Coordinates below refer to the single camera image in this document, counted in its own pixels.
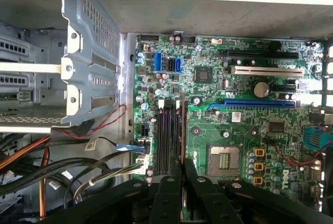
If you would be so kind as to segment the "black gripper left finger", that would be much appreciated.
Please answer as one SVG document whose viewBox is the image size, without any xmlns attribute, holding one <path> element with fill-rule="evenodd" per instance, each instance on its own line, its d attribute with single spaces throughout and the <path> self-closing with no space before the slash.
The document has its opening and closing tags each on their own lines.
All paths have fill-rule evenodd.
<svg viewBox="0 0 333 224">
<path fill-rule="evenodd" d="M 62 210 L 43 223 L 179 223 L 182 173 L 179 159 L 170 172 L 148 185 L 132 179 Z"/>
</svg>

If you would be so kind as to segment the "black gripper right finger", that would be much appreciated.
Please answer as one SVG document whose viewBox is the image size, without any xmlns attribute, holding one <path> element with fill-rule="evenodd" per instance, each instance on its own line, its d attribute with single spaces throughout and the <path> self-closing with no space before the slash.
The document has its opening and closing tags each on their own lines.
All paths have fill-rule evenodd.
<svg viewBox="0 0 333 224">
<path fill-rule="evenodd" d="M 332 218 L 304 205 L 243 181 L 222 189 L 208 177 L 198 176 L 194 163 L 183 161 L 193 213 L 206 223 L 332 223 Z"/>
</svg>

